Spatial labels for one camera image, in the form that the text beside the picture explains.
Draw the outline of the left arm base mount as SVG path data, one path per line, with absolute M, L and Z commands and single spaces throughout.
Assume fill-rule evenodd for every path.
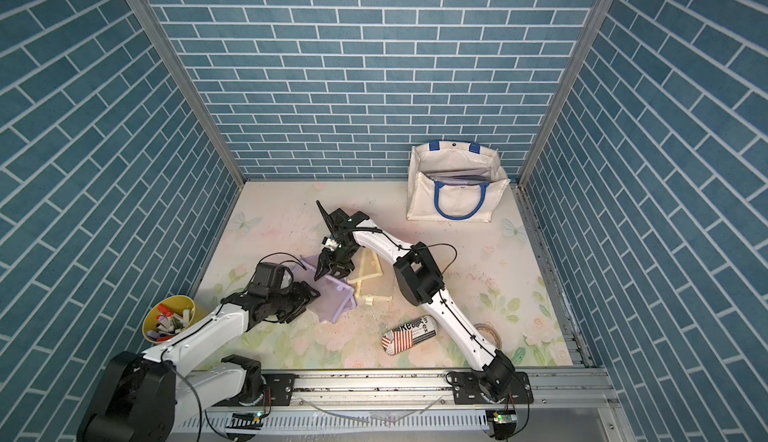
M 258 382 L 246 379 L 245 388 L 239 394 L 216 403 L 215 407 L 288 407 L 296 379 L 293 373 L 262 374 Z

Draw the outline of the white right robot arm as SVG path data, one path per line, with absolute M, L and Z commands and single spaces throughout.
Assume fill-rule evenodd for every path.
M 336 209 L 329 213 L 321 204 L 317 207 L 328 236 L 322 241 L 315 279 L 347 277 L 354 269 L 352 259 L 357 251 L 372 250 L 392 265 L 402 296 L 432 316 L 456 343 L 484 396 L 498 402 L 509 395 L 517 381 L 512 361 L 480 334 L 453 301 L 429 246 L 396 238 L 363 212 L 349 215 Z

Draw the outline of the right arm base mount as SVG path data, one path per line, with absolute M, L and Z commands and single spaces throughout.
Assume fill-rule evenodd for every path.
M 476 371 L 448 371 L 444 375 L 456 405 L 532 404 L 534 396 L 528 374 L 516 371 L 498 385 Z

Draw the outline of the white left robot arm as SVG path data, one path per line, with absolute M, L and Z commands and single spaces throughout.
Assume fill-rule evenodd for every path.
M 258 263 L 250 281 L 224 297 L 209 315 L 141 353 L 122 352 L 104 370 L 77 430 L 79 441 L 164 441 L 180 423 L 208 421 L 208 408 L 228 401 L 269 414 L 273 391 L 259 361 L 224 357 L 198 366 L 222 346 L 262 322 L 287 324 L 318 299 L 283 264 Z

